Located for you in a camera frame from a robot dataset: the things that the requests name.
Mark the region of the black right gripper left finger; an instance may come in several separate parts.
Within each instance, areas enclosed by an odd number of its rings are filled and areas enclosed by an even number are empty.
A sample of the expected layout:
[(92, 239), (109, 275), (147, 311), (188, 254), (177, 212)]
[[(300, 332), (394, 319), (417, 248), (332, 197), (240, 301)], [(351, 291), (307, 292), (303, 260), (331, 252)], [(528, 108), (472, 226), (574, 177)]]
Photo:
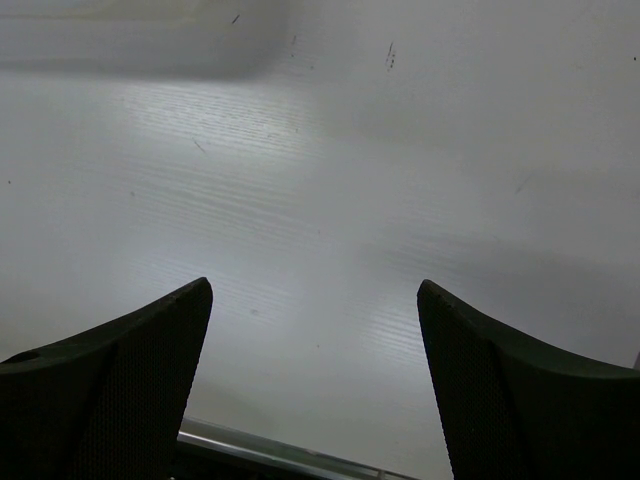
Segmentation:
[(167, 478), (211, 309), (199, 278), (3, 361), (2, 478)]

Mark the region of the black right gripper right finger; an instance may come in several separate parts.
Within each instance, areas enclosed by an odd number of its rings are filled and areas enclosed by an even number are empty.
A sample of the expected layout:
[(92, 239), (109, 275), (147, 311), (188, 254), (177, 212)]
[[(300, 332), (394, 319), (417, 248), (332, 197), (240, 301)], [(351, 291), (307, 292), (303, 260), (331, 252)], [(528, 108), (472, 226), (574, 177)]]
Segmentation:
[(540, 341), (430, 280), (417, 308), (454, 478), (638, 478), (638, 370)]

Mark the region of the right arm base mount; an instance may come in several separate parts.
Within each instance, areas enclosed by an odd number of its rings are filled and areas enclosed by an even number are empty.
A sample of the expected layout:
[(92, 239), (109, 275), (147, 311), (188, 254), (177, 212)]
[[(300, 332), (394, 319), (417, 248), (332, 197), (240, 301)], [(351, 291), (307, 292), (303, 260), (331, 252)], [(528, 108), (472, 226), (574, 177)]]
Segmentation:
[(185, 417), (177, 443), (223, 460), (243, 460), (256, 466), (311, 479), (410, 479), (390, 470), (341, 459), (227, 427)]

